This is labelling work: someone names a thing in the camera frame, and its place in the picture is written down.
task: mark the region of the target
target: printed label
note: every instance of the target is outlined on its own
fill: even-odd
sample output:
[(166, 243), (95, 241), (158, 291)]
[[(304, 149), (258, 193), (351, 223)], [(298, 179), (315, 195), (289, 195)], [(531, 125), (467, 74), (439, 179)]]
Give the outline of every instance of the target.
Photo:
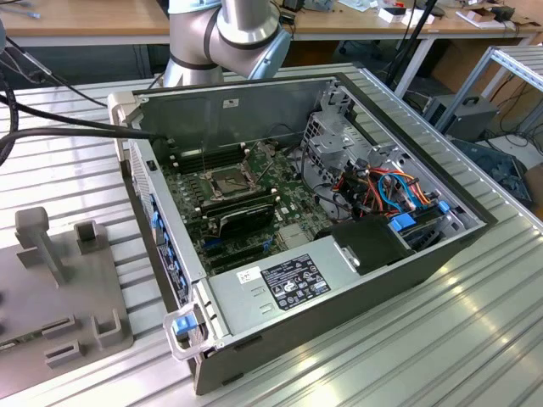
[(239, 282), (241, 284), (245, 284), (246, 282), (252, 282), (253, 280), (256, 280), (257, 278), (261, 278), (260, 275), (260, 267), (251, 267), (250, 269), (238, 271), (236, 273), (238, 276)]
[(262, 277), (283, 311), (330, 291), (309, 254), (263, 270)]
[(222, 101), (223, 109), (236, 108), (237, 106), (239, 106), (239, 99), (227, 99)]

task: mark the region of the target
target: metal workbench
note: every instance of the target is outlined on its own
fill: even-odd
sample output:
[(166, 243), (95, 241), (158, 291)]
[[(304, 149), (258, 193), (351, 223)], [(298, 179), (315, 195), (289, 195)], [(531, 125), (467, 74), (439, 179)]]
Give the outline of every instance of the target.
[[(501, 68), (494, 79), (484, 89), (482, 95), (485, 98), (490, 97), (494, 88), (507, 72), (518, 76), (535, 89), (543, 92), (543, 47), (489, 47), (475, 68), (473, 68), (462, 87), (458, 90), (454, 100), (435, 124), (435, 128), (438, 131), (443, 131), (450, 123), (458, 106), (464, 102), (475, 82), (477, 82), (492, 62), (498, 63), (501, 65)], [(543, 103), (539, 102), (534, 110), (519, 125), (518, 131), (527, 131), (542, 114)]]
[[(27, 205), (44, 205), (55, 230), (86, 218), (105, 223), (136, 340), (127, 351), (0, 404), (541, 405), (542, 224), (367, 72), (341, 64), (279, 75), (336, 71), (368, 93), (500, 224), (422, 285), (226, 387), (195, 396), (187, 364), (170, 357), (161, 331), (165, 308), (116, 168), (113, 143), (54, 137), (20, 142), (0, 169), (0, 244), (14, 241), (14, 211)], [(147, 84), (81, 89), (104, 100), (111, 92)], [(107, 121), (105, 109), (64, 90), (18, 96), (40, 109)], [(8, 111), (0, 112), (6, 129)], [(361, 114), (359, 120), (371, 119)], [(44, 122), (24, 117), (21, 124)], [(376, 125), (373, 130), (374, 138), (383, 135)]]

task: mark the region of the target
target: wooden desk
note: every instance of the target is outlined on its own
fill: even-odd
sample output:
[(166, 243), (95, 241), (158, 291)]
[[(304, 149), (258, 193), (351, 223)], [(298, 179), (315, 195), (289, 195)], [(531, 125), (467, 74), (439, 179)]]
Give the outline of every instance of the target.
[(39, 20), (0, 11), (21, 46), (168, 43), (170, 24), (156, 0), (31, 0)]
[[(420, 37), (438, 35), (443, 38), (465, 37), (515, 37), (529, 36), (543, 31), (543, 27), (526, 26), (517, 34), (504, 27), (481, 30), (456, 15), (458, 8), (446, 8), (446, 16), (425, 25)], [(299, 11), (296, 16), (296, 39), (299, 40), (345, 40), (402, 38), (406, 26), (401, 23), (389, 24), (378, 17), (378, 11), (370, 8), (360, 13), (343, 4), (336, 3), (331, 13)]]

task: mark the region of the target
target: table leg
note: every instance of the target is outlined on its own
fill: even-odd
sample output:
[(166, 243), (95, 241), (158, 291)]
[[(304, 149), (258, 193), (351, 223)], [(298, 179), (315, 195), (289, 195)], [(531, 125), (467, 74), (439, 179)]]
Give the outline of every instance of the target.
[(540, 118), (540, 116), (543, 114), (543, 103), (540, 102), (538, 106), (535, 107), (535, 109), (528, 115), (526, 119), (521, 123), (520, 127), (518, 128), (518, 131), (521, 133), (524, 133), (527, 131), (536, 120)]
[(415, 77), (421, 65), (423, 64), (424, 59), (426, 58), (426, 55), (428, 55), (430, 48), (434, 44), (434, 41), (435, 41), (435, 37), (429, 36), (425, 40), (421, 40), (421, 43), (418, 44), (417, 51), (415, 51), (415, 54), (413, 55), (411, 62), (409, 63), (409, 65), (407, 65), (406, 72), (401, 77), (400, 83), (396, 87), (395, 95), (398, 98), (403, 98), (404, 95), (406, 94), (407, 89), (409, 89), (409, 86), (411, 85), (413, 78)]
[[(530, 36), (526, 36), (525, 38), (523, 38), (519, 43), (518, 45), (520, 47), (523, 47), (523, 46), (527, 46), (529, 45), (532, 40), (534, 40), (536, 34), (530, 34)], [(509, 70), (507, 68), (504, 68), (503, 66), (500, 68), (500, 70), (498, 70), (498, 73), (495, 74), (494, 78), (492, 78), (492, 81), (489, 82), (489, 84), (486, 86), (486, 88), (483, 90), (483, 92), (481, 93), (481, 96), (483, 98), (489, 98), (490, 95), (492, 93), (494, 93), (494, 90), (496, 89), (496, 87), (498, 86), (498, 84), (501, 82), (501, 80), (503, 79), (503, 77), (505, 76), (505, 74), (509, 72)]]
[(456, 108), (460, 106), (460, 103), (463, 103), (464, 98), (467, 96), (469, 90), (472, 88), (472, 86), (475, 84), (475, 82), (481, 76), (484, 70), (486, 70), (486, 68), (489, 66), (493, 52), (493, 47), (488, 48), (484, 53), (483, 58), (481, 58), (477, 65), (475, 65), (475, 68), (473, 68), (472, 72), (467, 77), (466, 81), (456, 94), (449, 107), (445, 110), (445, 112), (439, 118), (438, 122), (435, 124), (434, 127), (437, 131), (444, 132), (445, 126), (449, 123), (449, 120), (451, 120), (452, 116), (456, 112)]

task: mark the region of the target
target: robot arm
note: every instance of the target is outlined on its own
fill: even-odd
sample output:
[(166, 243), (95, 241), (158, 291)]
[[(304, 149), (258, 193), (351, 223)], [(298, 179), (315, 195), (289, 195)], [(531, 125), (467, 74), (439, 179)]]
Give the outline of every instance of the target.
[(283, 63), (290, 35), (269, 0), (171, 0), (164, 86), (222, 82), (221, 66), (249, 79)]

